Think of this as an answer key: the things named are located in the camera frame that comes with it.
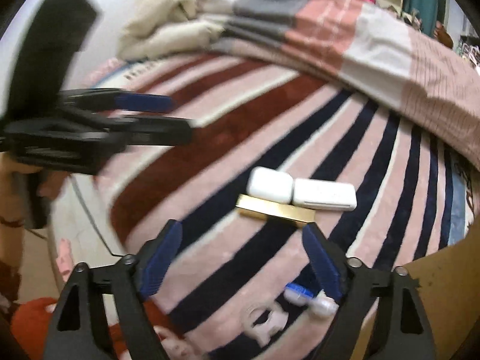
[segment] black cable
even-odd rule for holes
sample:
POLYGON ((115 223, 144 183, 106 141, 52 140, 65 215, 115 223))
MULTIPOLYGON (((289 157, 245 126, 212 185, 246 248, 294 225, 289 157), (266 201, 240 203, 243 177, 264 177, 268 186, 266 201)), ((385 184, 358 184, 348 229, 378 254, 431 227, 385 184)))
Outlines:
POLYGON ((25 230, 28 231, 29 233, 32 233, 33 235, 35 235, 35 237, 41 238, 45 241, 48 239, 44 235, 41 235, 41 234, 37 233, 36 231, 33 231, 32 229, 25 229, 25 230))
POLYGON ((98 237, 102 241, 103 246, 105 246, 105 248, 109 251, 109 253, 113 257, 123 257, 122 254, 112 253, 109 245, 107 245, 107 242, 105 241, 102 234, 100 233, 100 230, 98 229, 97 224, 95 223, 95 220, 93 219, 93 216, 90 213, 90 210, 88 210, 88 207, 85 203, 85 199, 83 198, 82 192, 80 191, 80 187, 78 186, 76 177, 74 175, 70 175, 70 180, 71 180, 71 184, 73 186, 73 190, 75 191, 75 194, 77 195, 78 201, 82 205, 83 211, 85 212, 86 216, 88 217, 88 220, 90 221, 90 224, 92 225, 93 230, 95 230, 95 233, 97 233, 98 237))

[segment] small white plastic part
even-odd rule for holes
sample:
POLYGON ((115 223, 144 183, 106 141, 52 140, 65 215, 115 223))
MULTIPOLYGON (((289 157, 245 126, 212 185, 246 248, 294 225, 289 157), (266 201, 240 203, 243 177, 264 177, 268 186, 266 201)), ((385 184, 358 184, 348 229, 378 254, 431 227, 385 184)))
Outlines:
POLYGON ((289 320, 289 314, 284 312, 277 303, 255 304, 242 312, 241 323, 246 336, 253 338, 258 342, 260 348, 268 345, 270 338, 280 330, 285 329, 289 320), (256 311, 269 311, 268 318, 264 323, 255 324, 258 318, 256 311))
POLYGON ((357 194, 352 184, 297 178, 293 204, 313 210, 352 211, 357 207, 357 194))
POLYGON ((317 297, 305 287, 288 283, 283 291, 283 297, 295 306, 308 305, 309 311, 317 317, 330 317, 338 310, 338 305, 322 291, 317 297))
POLYGON ((311 299, 308 305, 310 312, 317 317, 330 317, 338 310, 338 305, 335 301, 325 295, 311 299))
POLYGON ((250 173, 247 195, 288 204, 292 200, 293 178, 285 172, 257 166, 250 173))

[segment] white cap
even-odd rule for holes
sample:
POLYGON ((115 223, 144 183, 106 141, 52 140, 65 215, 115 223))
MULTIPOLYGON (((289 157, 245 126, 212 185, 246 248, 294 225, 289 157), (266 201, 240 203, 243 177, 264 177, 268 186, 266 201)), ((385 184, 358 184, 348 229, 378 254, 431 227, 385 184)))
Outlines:
POLYGON ((293 178, 285 172, 257 166, 250 173, 247 195, 288 204, 292 200, 293 178))
POLYGON ((309 310, 317 317, 330 317, 338 310, 338 305, 332 298, 320 295, 309 301, 309 310))

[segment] striped rug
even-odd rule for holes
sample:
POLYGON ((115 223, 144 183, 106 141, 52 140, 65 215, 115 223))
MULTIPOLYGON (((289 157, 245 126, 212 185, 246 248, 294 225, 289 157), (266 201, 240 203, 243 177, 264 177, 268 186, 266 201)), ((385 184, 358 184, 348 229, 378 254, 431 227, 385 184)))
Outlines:
POLYGON ((347 255, 379 269, 459 241, 478 210, 478 174, 469 163, 358 93, 226 55, 110 65, 96 86, 170 95, 171 115, 197 127, 188 146, 132 147, 97 183, 129 252, 168 219, 182 221, 180 251, 154 300, 211 359, 308 359, 330 324, 282 295, 288 282, 322 289, 300 231, 234 210, 253 167, 352 183, 357 208, 318 211, 316 222, 347 255), (288 323, 259 347, 242 332, 242 310, 273 300, 288 323))

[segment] white case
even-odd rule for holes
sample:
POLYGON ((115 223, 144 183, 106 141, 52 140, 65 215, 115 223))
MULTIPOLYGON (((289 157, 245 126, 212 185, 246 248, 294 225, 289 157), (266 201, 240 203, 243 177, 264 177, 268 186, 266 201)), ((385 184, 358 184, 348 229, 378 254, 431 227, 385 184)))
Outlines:
POLYGON ((285 172, 257 166, 250 173, 247 195, 281 204, 292 201, 293 178, 285 172))
POLYGON ((351 184, 297 178, 293 204, 314 210, 352 211, 357 207, 357 195, 351 184))

